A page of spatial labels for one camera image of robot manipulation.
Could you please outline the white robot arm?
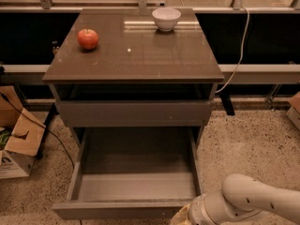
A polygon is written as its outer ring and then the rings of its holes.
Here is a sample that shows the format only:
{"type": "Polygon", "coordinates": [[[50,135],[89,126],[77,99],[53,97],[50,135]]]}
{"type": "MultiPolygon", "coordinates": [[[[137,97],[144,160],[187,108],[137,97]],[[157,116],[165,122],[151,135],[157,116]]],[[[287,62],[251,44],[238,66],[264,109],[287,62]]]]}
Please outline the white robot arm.
{"type": "Polygon", "coordinates": [[[196,197],[171,219],[170,225],[221,225],[245,222],[274,213],[300,223],[300,192],[268,186],[243,174],[227,176],[221,189],[196,197]]]}

